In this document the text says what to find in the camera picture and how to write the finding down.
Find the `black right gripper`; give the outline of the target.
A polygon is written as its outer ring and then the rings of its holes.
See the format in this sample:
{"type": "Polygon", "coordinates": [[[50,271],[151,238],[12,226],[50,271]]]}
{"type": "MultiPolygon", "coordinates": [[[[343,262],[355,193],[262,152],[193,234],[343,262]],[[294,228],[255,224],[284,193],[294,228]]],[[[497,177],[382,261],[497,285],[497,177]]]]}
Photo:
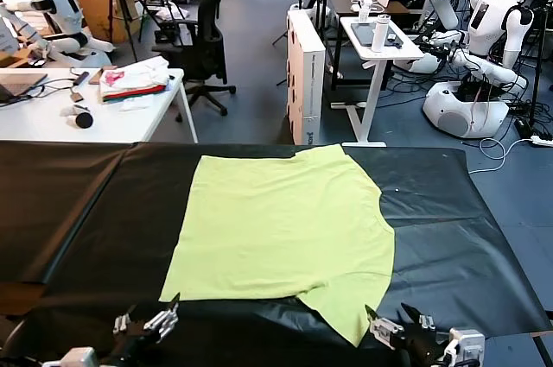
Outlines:
{"type": "Polygon", "coordinates": [[[445,366],[445,346],[436,342],[433,317],[403,302],[401,307],[417,326],[402,327],[379,317],[371,307],[365,305],[369,332],[377,341],[393,349],[396,366],[445,366]]]}

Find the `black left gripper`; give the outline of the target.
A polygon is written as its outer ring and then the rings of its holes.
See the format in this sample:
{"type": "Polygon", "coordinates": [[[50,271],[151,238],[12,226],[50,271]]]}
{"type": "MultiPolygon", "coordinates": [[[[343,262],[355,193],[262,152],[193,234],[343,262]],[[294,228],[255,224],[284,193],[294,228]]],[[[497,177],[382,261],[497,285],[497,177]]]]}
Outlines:
{"type": "Polygon", "coordinates": [[[137,305],[131,305],[125,313],[117,316],[112,334],[115,345],[111,352],[101,358],[101,366],[137,366],[138,359],[144,349],[156,341],[163,341],[178,322],[178,306],[180,293],[177,293],[167,306],[143,326],[136,326],[131,315],[137,305]]]}

